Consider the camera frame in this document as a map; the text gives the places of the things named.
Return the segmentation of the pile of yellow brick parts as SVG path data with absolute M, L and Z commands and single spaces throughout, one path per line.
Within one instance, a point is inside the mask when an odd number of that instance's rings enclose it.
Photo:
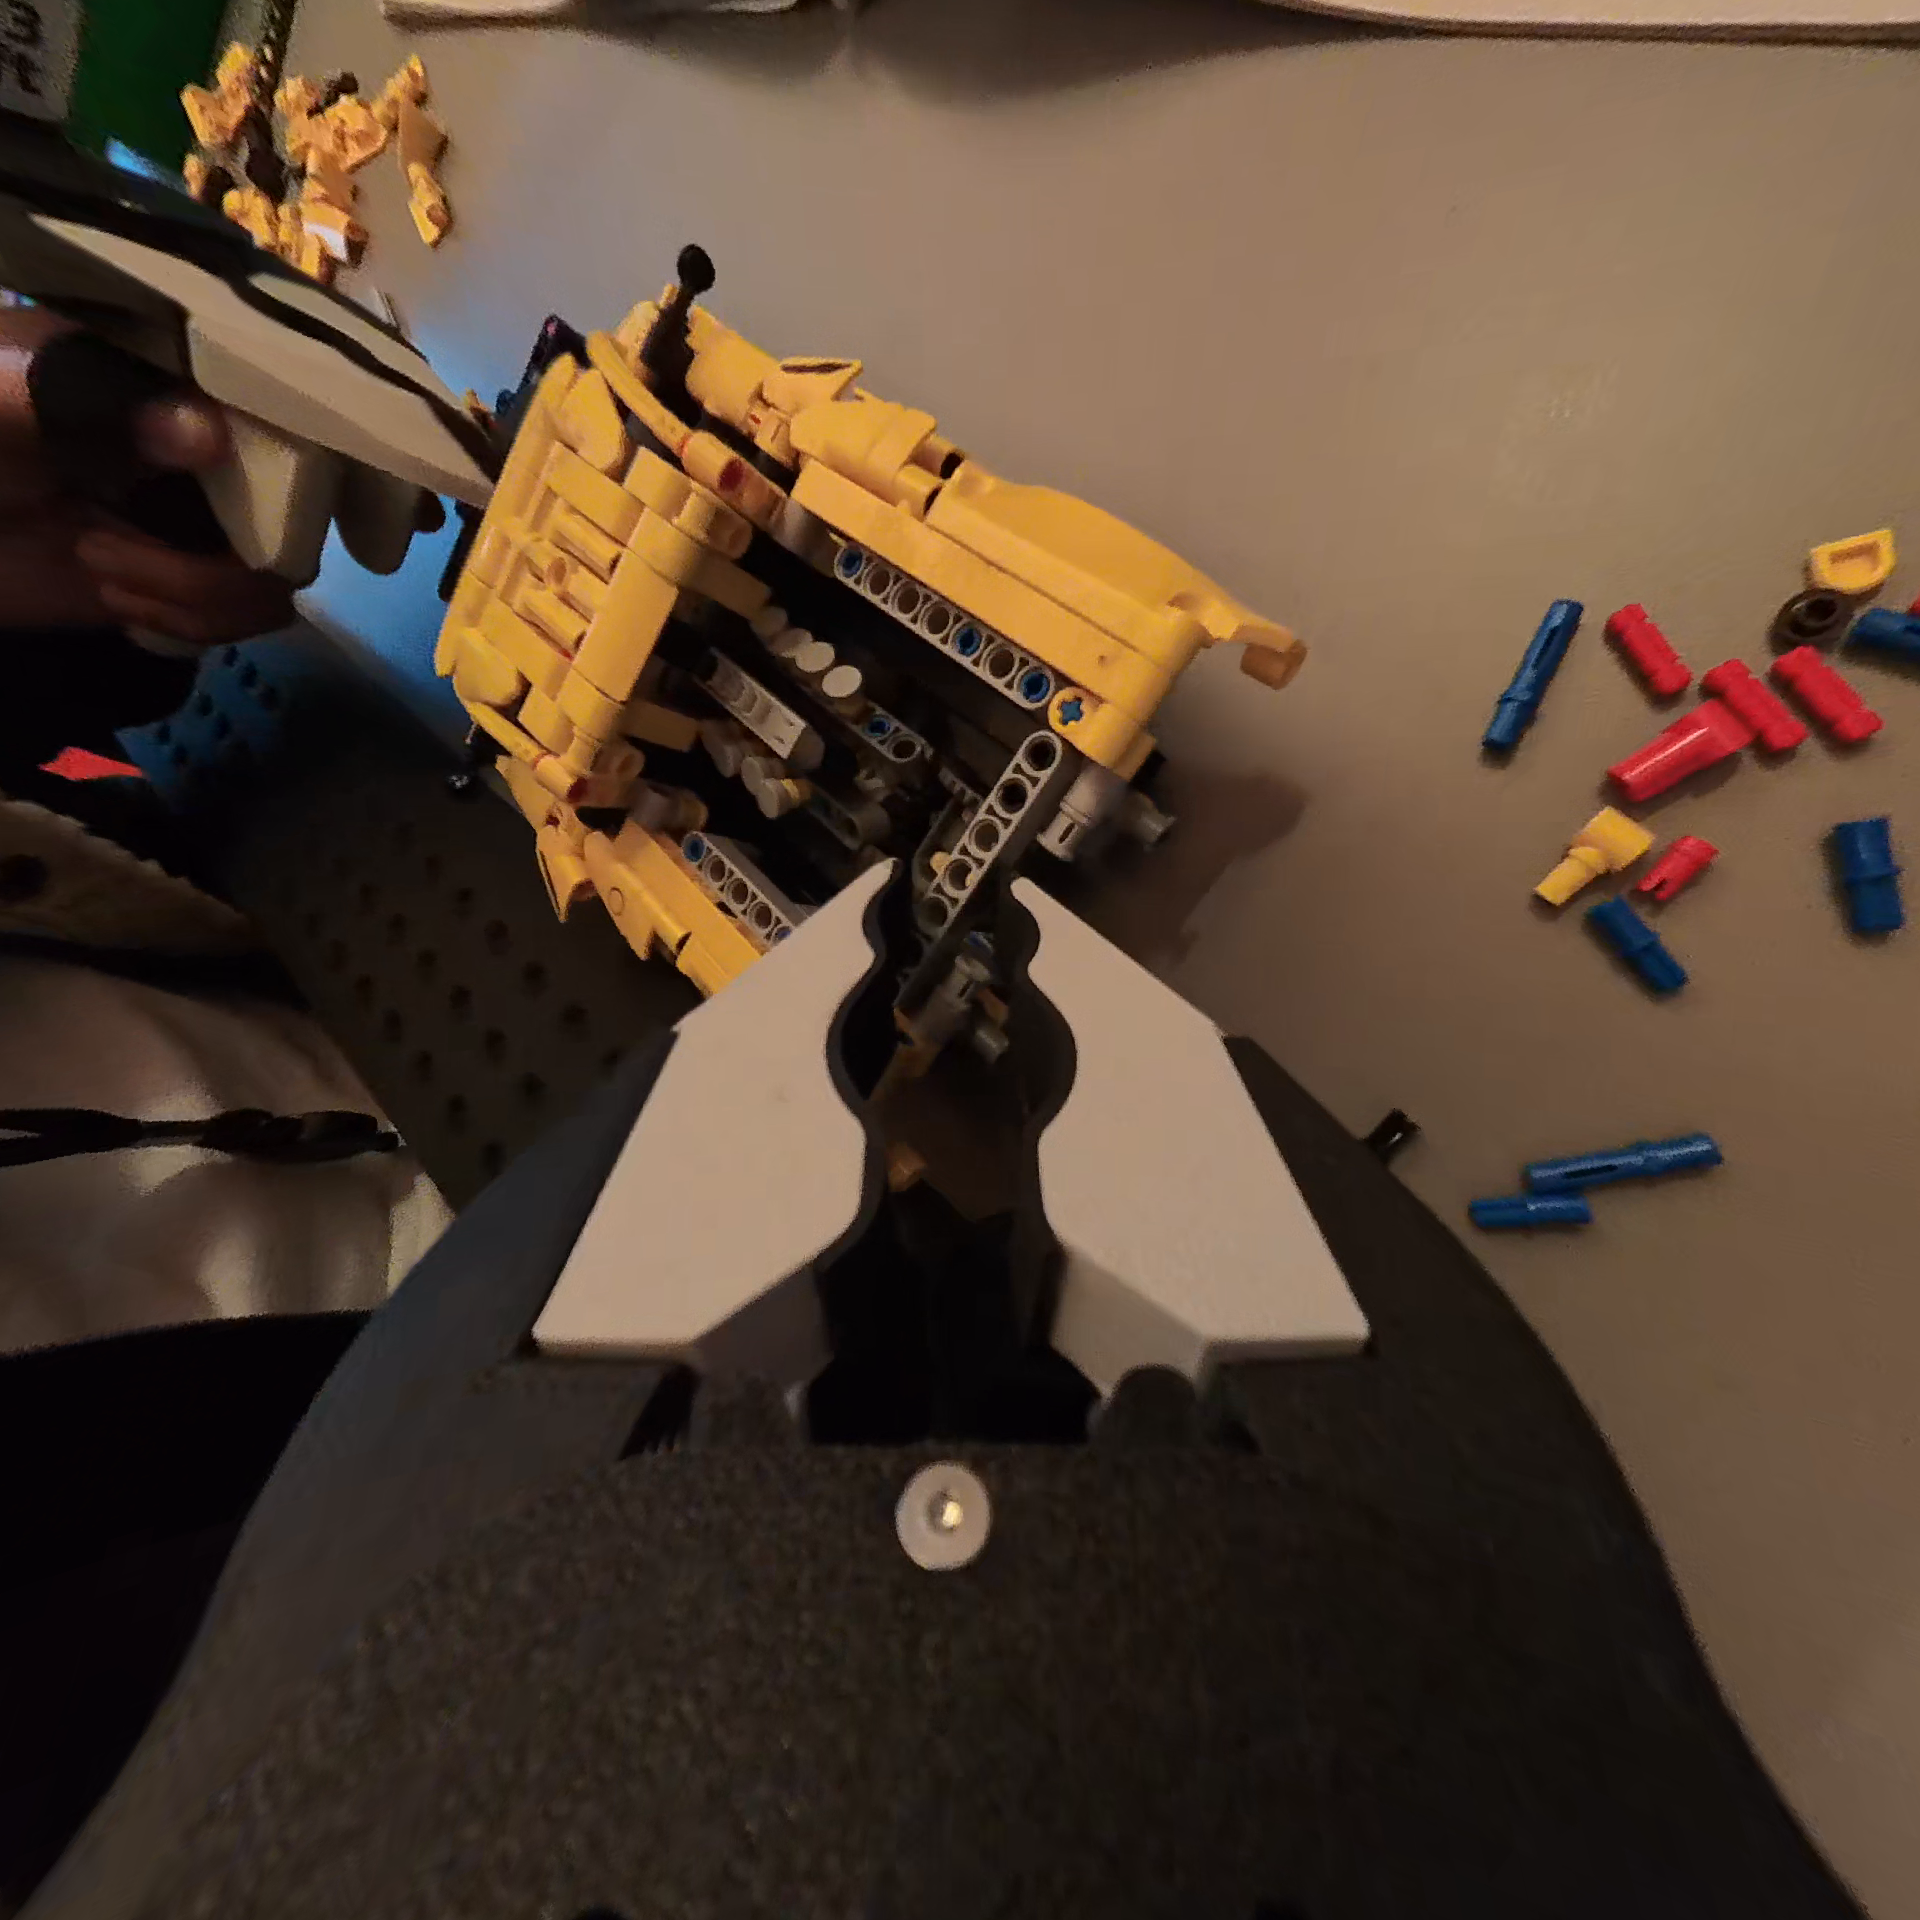
M 283 72 L 265 45 L 227 44 L 209 81 L 179 88 L 179 109 L 184 194 L 323 288 L 365 261 L 359 171 L 383 155 L 417 239 L 443 249 L 452 230 L 446 123 L 417 56 L 359 88 L 345 71 L 314 81 Z

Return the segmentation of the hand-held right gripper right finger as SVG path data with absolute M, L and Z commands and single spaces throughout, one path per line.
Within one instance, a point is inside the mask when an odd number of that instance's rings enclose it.
M 1110 1400 L 1158 1370 L 1352 1359 L 1369 1319 L 1221 1029 L 1008 884 L 1018 1330 Z

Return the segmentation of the large pile of coloured pins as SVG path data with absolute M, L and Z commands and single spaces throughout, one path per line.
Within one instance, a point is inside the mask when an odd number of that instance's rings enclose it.
M 1533 901 L 1563 913 L 1591 884 L 1636 871 L 1654 853 L 1654 835 L 1640 816 L 1740 758 L 1789 759 L 1812 733 L 1841 752 L 1865 749 L 1886 728 L 1886 714 L 1835 659 L 1850 648 L 1914 662 L 1914 596 L 1903 608 L 1878 604 L 1894 574 L 1895 536 L 1886 526 L 1813 544 L 1804 557 L 1804 584 L 1772 611 L 1763 670 L 1718 659 L 1696 674 L 1640 602 L 1613 608 L 1603 635 L 1617 659 L 1653 699 L 1671 705 L 1691 696 L 1691 705 L 1679 705 L 1653 739 L 1604 767 L 1603 782 L 1626 807 L 1595 809 L 1534 882 Z M 1486 758 L 1504 759 L 1523 739 L 1579 619 L 1579 602 L 1548 604 L 1480 733 Z M 1654 999 L 1676 995 L 1691 973 L 1640 905 L 1667 909 L 1711 871 L 1715 857 L 1715 842 L 1676 835 L 1626 892 L 1581 913 L 1604 959 Z M 1826 829 L 1823 857 L 1845 936 L 1882 941 L 1908 928 L 1903 860 L 1888 816 L 1841 817 Z M 1586 1148 L 1523 1162 L 1519 1191 L 1477 1196 L 1467 1219 L 1480 1235 L 1586 1229 L 1596 1191 L 1696 1179 L 1718 1166 L 1722 1143 L 1711 1134 Z

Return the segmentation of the person's white shirt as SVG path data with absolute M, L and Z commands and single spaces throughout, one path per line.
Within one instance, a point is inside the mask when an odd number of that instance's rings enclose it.
M 184 1121 L 367 1112 L 297 1007 L 2 959 L 2 1108 Z M 252 1315 L 380 1306 L 452 1211 L 411 1151 L 243 1162 L 143 1143 L 2 1173 L 2 1355 Z

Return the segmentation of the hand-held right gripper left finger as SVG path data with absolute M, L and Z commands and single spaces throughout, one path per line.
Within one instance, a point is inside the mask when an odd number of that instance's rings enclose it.
M 539 1359 L 802 1389 L 831 1360 L 817 1268 L 875 1211 L 844 1023 L 885 964 L 898 864 L 850 882 L 687 1012 L 531 1326 Z

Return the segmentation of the green plastic bin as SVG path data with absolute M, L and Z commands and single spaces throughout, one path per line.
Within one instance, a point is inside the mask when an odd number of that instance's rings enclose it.
M 67 132 L 90 149 L 120 142 L 149 163 L 190 149 L 183 87 L 218 61 L 223 2 L 82 2 Z

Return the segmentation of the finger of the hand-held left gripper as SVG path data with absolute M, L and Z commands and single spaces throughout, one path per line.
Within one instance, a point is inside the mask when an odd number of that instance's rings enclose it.
M 430 361 L 345 296 L 252 261 L 209 299 L 209 394 L 297 440 L 479 440 Z
M 483 507 L 488 433 L 351 299 L 219 220 L 32 215 L 25 299 L 288 440 Z

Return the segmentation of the person's left hand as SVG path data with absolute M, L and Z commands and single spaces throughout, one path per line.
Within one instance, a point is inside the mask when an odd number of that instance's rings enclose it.
M 25 371 L 68 322 L 2 306 L 2 632 L 120 627 L 157 652 L 283 632 L 294 591 L 237 556 L 184 556 L 63 491 Z

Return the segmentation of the yellow toy brick car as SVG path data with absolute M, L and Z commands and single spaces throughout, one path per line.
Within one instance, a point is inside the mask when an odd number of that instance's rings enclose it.
M 549 319 L 465 507 L 435 670 L 533 836 L 700 995 L 864 870 L 908 889 L 905 1068 L 1004 1052 L 998 889 L 1154 844 L 1158 705 L 1214 648 L 1282 692 L 1307 648 L 1158 539 L 992 473 L 859 361 L 771 355 L 713 262 L 612 331 Z

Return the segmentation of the grey desk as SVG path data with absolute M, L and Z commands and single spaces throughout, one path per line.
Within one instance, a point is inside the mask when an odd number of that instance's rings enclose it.
M 1162 705 L 1172 842 L 1082 905 L 1335 1117 L 1404 1108 L 1467 1224 L 1519 1161 L 1727 1166 L 1480 1239 L 1604 1426 L 1776 1784 L 1914 1915 L 1914 924 L 1855 941 L 1841 817 L 1914 905 L 1914 674 L 1886 728 L 1667 796 L 1718 864 L 1644 995 L 1533 884 L 1660 728 L 1640 602 L 1763 668 L 1804 549 L 1914 596 L 1914 52 L 1356 35 L 1260 2 L 868 2 L 602 31 L 303 2 L 292 65 L 417 52 L 452 235 L 365 173 L 367 277 L 449 383 L 618 322 L 687 239 L 771 352 L 859 355 L 1307 635 Z

